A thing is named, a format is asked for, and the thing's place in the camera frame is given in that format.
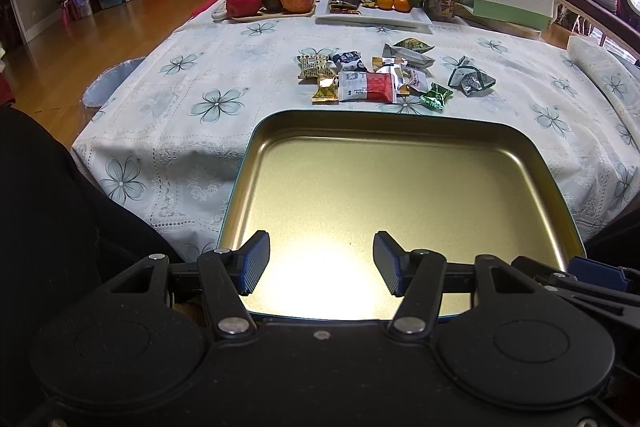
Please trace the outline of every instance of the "black pants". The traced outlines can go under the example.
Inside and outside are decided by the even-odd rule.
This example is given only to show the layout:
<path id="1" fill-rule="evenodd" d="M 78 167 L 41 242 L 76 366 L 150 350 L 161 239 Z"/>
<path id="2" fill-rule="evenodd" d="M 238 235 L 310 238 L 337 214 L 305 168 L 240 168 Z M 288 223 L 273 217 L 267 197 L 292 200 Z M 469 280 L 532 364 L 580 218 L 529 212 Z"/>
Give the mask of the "black pants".
<path id="1" fill-rule="evenodd" d="M 180 258 L 144 221 L 107 198 L 65 147 L 0 107 L 0 424 L 43 400 L 30 370 L 44 322 L 151 253 Z"/>

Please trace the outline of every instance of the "screw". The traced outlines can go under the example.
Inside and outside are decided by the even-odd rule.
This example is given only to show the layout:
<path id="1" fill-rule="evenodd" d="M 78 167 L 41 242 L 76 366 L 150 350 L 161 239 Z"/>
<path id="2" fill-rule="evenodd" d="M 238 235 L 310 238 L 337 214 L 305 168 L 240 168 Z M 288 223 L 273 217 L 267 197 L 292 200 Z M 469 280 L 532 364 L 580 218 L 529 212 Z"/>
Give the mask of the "screw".
<path id="1" fill-rule="evenodd" d="M 598 422 L 593 418 L 583 418 L 575 427 L 598 427 Z"/>
<path id="2" fill-rule="evenodd" d="M 329 333 L 329 331 L 318 330 L 314 332 L 314 337 L 319 341 L 326 341 L 331 338 L 331 333 Z"/>
<path id="3" fill-rule="evenodd" d="M 225 333 L 237 335 L 249 329 L 249 321 L 242 317 L 225 317 L 220 320 L 218 327 Z"/>
<path id="4" fill-rule="evenodd" d="M 418 317 L 400 317 L 394 320 L 394 328 L 409 335 L 412 333 L 420 333 L 424 331 L 426 327 L 426 322 Z"/>

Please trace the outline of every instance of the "sofa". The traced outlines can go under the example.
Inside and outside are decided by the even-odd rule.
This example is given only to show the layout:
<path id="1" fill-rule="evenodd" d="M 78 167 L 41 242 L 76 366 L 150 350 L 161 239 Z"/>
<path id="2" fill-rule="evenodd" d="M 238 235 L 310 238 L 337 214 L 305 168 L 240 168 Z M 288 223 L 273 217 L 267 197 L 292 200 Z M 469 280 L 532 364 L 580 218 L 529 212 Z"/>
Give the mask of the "sofa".
<path id="1" fill-rule="evenodd" d="M 599 28 L 603 35 L 600 45 L 609 38 L 635 58 L 640 58 L 640 11 L 631 0 L 618 0 L 615 12 L 593 0 L 556 0 L 556 8 L 559 4 Z"/>

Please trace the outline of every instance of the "black device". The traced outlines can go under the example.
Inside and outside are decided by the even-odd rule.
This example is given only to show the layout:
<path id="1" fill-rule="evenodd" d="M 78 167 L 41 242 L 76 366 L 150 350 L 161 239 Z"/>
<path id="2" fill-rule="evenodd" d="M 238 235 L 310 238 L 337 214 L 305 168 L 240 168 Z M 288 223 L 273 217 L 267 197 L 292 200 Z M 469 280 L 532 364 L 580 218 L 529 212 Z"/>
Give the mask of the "black device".
<path id="1" fill-rule="evenodd" d="M 386 232 L 372 250 L 402 298 L 390 321 L 248 313 L 262 231 L 197 263 L 139 261 L 42 328 L 50 398 L 24 426 L 640 425 L 639 296 L 526 257 L 447 263 Z M 438 318 L 445 293 L 472 308 Z M 170 306 L 194 295 L 206 327 Z"/>

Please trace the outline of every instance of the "gold tray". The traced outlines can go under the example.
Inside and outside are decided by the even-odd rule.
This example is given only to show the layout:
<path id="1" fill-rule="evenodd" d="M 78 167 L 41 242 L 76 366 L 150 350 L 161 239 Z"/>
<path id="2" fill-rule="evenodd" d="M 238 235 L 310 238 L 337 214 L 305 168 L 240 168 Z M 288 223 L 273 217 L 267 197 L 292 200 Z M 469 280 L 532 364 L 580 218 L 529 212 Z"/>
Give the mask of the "gold tray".
<path id="1" fill-rule="evenodd" d="M 256 230 L 271 260 L 252 312 L 389 319 L 400 299 L 373 263 L 373 235 L 428 248 L 451 263 L 491 253 L 564 269 L 582 242 L 542 156 L 514 128 L 378 112 L 292 110 L 263 120 L 249 143 L 220 237 Z M 440 313 L 468 309 L 445 295 Z"/>

